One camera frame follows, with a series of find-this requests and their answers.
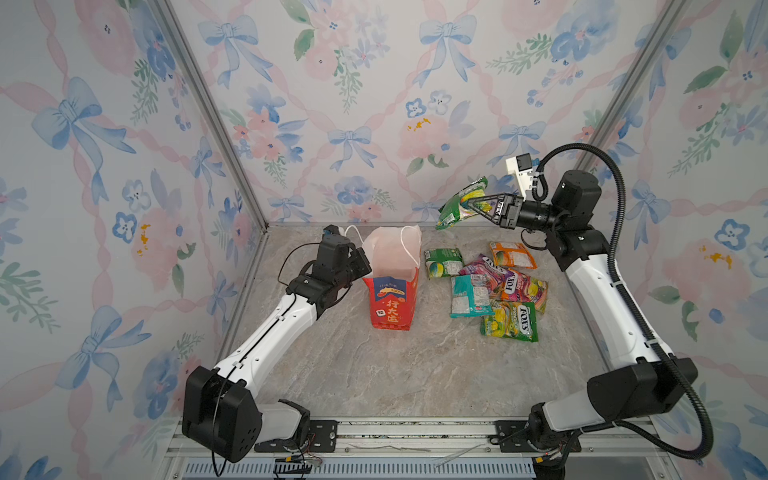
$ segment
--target floral wallpaper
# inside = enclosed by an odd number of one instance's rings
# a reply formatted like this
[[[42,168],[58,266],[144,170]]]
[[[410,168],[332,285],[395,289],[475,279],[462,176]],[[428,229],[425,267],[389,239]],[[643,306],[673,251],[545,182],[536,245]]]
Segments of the floral wallpaper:
[[[712,418],[714,449],[676,460],[684,478],[768,478],[766,50],[768,2],[694,0],[603,145],[627,185],[624,279],[664,340],[696,363]],[[626,145],[637,153],[623,155]],[[594,171],[604,183],[594,224],[610,232],[615,186],[603,166]],[[665,441],[698,444],[686,399],[654,421]]]
[[[151,478],[258,241],[141,0],[0,6],[0,479]]]
[[[261,210],[298,224],[434,222],[481,175],[491,192],[509,190],[503,155],[539,158],[589,139],[641,46],[637,33],[664,6],[171,3]],[[615,151],[637,155],[627,142]],[[575,160],[557,159],[548,176]]]

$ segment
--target snack bag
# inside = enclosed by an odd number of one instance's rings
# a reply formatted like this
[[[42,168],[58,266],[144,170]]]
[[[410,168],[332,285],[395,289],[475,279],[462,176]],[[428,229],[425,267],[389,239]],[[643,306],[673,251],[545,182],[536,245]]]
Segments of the snack bag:
[[[458,248],[437,248],[424,252],[429,278],[455,276],[464,267],[464,259]]]
[[[498,266],[536,268],[536,260],[522,243],[491,242],[493,261]]]
[[[493,302],[493,315],[483,317],[480,333],[523,342],[538,342],[536,307],[530,302]]]
[[[483,275],[452,276],[451,318],[493,314],[488,297],[488,280]]]
[[[536,311],[544,314],[547,307],[547,283],[525,273],[509,270],[510,276],[499,290],[499,298],[505,302],[533,302]]]
[[[459,275],[485,275],[488,277],[488,291],[498,292],[500,286],[512,274],[512,271],[496,266],[493,260],[482,253],[471,263],[458,271]]]
[[[460,220],[470,218],[477,215],[477,212],[467,208],[467,200],[474,197],[484,197],[485,188],[488,186],[488,180],[485,177],[481,177],[479,180],[472,182],[467,187],[464,187],[456,195],[449,198],[445,205],[440,207],[440,217],[437,220],[435,228],[437,230],[443,230],[450,227]]]

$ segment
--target gray marble surface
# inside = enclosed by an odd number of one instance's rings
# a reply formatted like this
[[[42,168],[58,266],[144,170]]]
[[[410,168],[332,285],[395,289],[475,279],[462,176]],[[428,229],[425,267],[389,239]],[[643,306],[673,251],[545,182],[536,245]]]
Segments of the gray marble surface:
[[[367,235],[373,227],[361,227]],[[301,243],[319,241],[321,227],[270,227],[254,291],[234,348],[263,322],[284,288],[276,275]],[[354,230],[349,237],[359,244]],[[422,229],[422,251],[458,247],[466,262],[488,255],[489,241],[518,241],[497,227]],[[289,399],[314,416],[517,416],[537,402],[565,396],[605,371],[598,348],[565,276],[547,252],[532,252],[539,268],[524,270],[549,282],[538,343],[480,334],[479,318],[452,319],[450,279],[430,280],[420,269],[415,318],[408,332],[375,329],[368,289],[356,283],[288,350],[265,382],[258,403]],[[283,281],[315,258],[296,251]]]

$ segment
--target black cable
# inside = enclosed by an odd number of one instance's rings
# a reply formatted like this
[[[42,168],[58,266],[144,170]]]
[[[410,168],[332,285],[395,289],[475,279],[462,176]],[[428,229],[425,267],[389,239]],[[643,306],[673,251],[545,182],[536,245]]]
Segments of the black cable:
[[[495,436],[492,436],[490,439],[488,439],[488,441],[491,443],[491,445],[501,445],[502,443],[506,442],[509,439],[527,435],[530,431],[531,429],[528,427],[528,424],[525,424],[525,428],[522,430],[518,430],[517,432],[512,432],[505,437],[499,437],[498,435],[495,435]]]
[[[280,267],[280,272],[277,274],[277,282],[278,282],[278,283],[282,283],[283,285],[285,285],[285,286],[288,286],[288,284],[287,284],[287,283],[283,282],[283,281],[280,279],[280,275],[283,273],[283,268],[285,268],[285,266],[286,266],[286,262],[288,261],[288,259],[290,258],[290,256],[291,256],[291,255],[293,255],[293,252],[295,252],[296,250],[298,250],[298,249],[299,249],[299,248],[301,248],[301,247],[306,247],[307,245],[320,245],[320,242],[302,243],[302,244],[301,244],[301,245],[299,245],[298,247],[296,247],[296,248],[294,248],[293,250],[291,250],[291,251],[290,251],[290,253],[288,253],[288,257],[286,257],[286,259],[285,259],[285,260],[283,260],[283,265]]]
[[[535,246],[535,245],[531,245],[530,243],[526,242],[526,241],[525,241],[525,238],[523,237],[523,233],[524,233],[524,232],[534,233],[534,232],[535,232],[535,230],[531,230],[530,228],[526,228],[525,230],[523,230],[522,232],[520,232],[520,240],[522,240],[522,242],[523,242],[523,245],[525,245],[526,247],[530,248],[531,250],[539,250],[539,251],[541,251],[541,252],[543,252],[543,251],[547,250],[547,247],[546,247],[546,246],[544,246],[544,247],[537,247],[537,246]]]
[[[683,391],[685,392],[686,396],[690,400],[690,403],[693,406],[694,411],[696,412],[696,416],[699,419],[699,424],[701,427],[701,441],[695,449],[683,450],[683,449],[674,447],[672,445],[669,445],[668,443],[663,442],[660,439],[657,439],[656,437],[653,437],[651,434],[648,434],[637,425],[631,424],[629,422],[618,421],[616,422],[616,425],[623,426],[626,429],[630,429],[633,432],[636,432],[642,435],[645,439],[649,440],[650,442],[653,442],[654,445],[665,450],[666,452],[671,453],[672,455],[675,455],[681,458],[687,458],[689,460],[698,460],[700,458],[704,458],[712,451],[712,446],[714,444],[714,433],[712,430],[712,422],[710,421],[710,417],[709,417],[709,414],[707,413],[707,409],[704,407],[704,403],[701,401],[701,398],[696,393],[696,390],[694,390],[693,386],[691,386],[690,382],[688,382],[688,379],[685,378],[685,376],[680,371],[680,369],[677,368],[677,365],[672,361],[672,359],[667,355],[667,353],[664,352],[664,349],[662,349],[661,346],[658,344],[658,340],[656,340],[656,336],[654,335],[653,330],[650,329],[650,326],[648,325],[647,320],[643,316],[643,313],[640,311],[640,307],[638,307],[637,304],[634,302],[632,295],[630,295],[629,291],[624,286],[624,283],[623,281],[621,281],[621,277],[618,274],[618,269],[616,266],[616,249],[618,248],[619,236],[621,235],[621,227],[624,224],[624,215],[627,210],[627,191],[626,191],[626,187],[624,186],[624,178],[621,176],[621,171],[619,170],[619,167],[616,165],[616,162],[614,162],[611,156],[606,154],[600,148],[597,148],[590,144],[561,145],[560,147],[557,147],[553,151],[549,152],[543,159],[541,159],[541,162],[539,163],[537,168],[537,172],[539,172],[539,176],[534,179],[534,182],[536,180],[541,181],[543,192],[542,192],[542,195],[539,195],[538,186],[534,185],[534,189],[532,191],[533,197],[534,199],[536,199],[536,201],[542,201],[545,198],[547,198],[549,190],[548,190],[547,180],[542,174],[544,172],[544,166],[555,155],[568,150],[583,150],[595,155],[596,157],[600,158],[603,161],[603,163],[605,163],[608,166],[608,169],[613,174],[614,180],[616,181],[618,206],[616,210],[616,222],[614,224],[613,233],[611,234],[611,242],[608,245],[608,259],[607,259],[608,275],[611,277],[611,281],[614,283],[613,287],[618,291],[619,295],[624,300],[624,303],[627,305],[627,308],[630,310],[630,312],[632,312],[632,316],[637,322],[637,325],[640,327],[640,330],[643,332],[643,336],[645,337],[646,342],[650,344],[650,347],[652,348],[654,353],[656,353],[656,355],[661,360],[662,365],[664,365],[664,367],[667,368],[667,370],[669,370],[669,372],[674,377],[675,381],[678,383],[678,385],[680,385],[683,388]]]
[[[224,379],[224,381],[221,383],[221,387],[219,388],[219,395],[216,397],[216,408],[214,409],[214,420],[210,424],[210,436],[212,439],[216,438],[216,415],[219,412],[219,402],[221,401],[221,394],[224,391],[224,386],[227,384],[227,380],[230,379],[230,375],[232,375],[232,372],[235,371],[235,367],[232,367],[229,373],[227,373],[227,377]],[[227,467],[227,459],[224,459],[224,463],[221,465],[221,472],[219,472],[216,468],[216,454],[214,453],[214,450],[210,450],[210,461],[214,464],[214,473],[217,477],[220,477],[224,474],[224,469]]]

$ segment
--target white paper bag handle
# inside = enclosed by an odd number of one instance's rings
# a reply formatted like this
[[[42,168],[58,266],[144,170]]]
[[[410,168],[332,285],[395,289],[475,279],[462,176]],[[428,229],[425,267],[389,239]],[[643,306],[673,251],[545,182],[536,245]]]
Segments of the white paper bag handle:
[[[404,241],[402,241],[402,232],[404,232],[406,230],[406,228],[413,228],[413,229],[418,230],[418,227],[414,227],[413,225],[405,225],[403,228],[401,228],[400,229],[400,244],[402,245],[402,249],[406,251],[406,253],[408,254],[409,257],[411,257],[411,260],[413,260],[413,263],[416,264],[416,268],[419,268],[420,262],[416,258],[414,258],[413,255],[411,255],[411,253],[406,248],[406,243]]]
[[[349,225],[346,229],[344,229],[344,237],[346,237],[346,233],[349,232],[350,228],[354,228],[355,231],[357,232],[357,236],[360,237],[360,246],[362,247],[365,241],[362,239],[362,235],[360,235],[360,230],[357,230],[356,225]]]

